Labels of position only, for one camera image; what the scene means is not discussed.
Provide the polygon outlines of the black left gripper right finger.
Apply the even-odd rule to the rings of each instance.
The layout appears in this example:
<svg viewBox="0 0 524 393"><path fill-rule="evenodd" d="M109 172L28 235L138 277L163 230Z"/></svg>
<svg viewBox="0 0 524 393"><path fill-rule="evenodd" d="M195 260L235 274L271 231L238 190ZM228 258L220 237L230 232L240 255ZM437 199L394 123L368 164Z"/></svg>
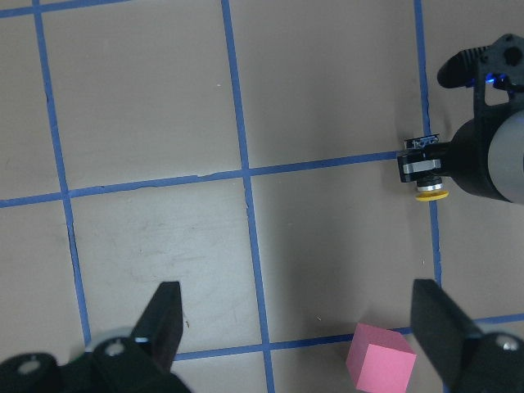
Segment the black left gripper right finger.
<svg viewBox="0 0 524 393"><path fill-rule="evenodd" d="M443 383L463 379L481 343L481 329L431 279L413 281L410 327Z"/></svg>

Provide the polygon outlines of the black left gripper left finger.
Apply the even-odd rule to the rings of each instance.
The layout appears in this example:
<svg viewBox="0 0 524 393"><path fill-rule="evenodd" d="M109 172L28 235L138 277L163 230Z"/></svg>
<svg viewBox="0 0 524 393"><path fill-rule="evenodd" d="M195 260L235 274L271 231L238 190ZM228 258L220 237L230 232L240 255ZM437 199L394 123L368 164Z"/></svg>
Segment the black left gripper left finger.
<svg viewBox="0 0 524 393"><path fill-rule="evenodd" d="M161 282L135 324L132 340L163 371L169 372L183 335L179 282Z"/></svg>

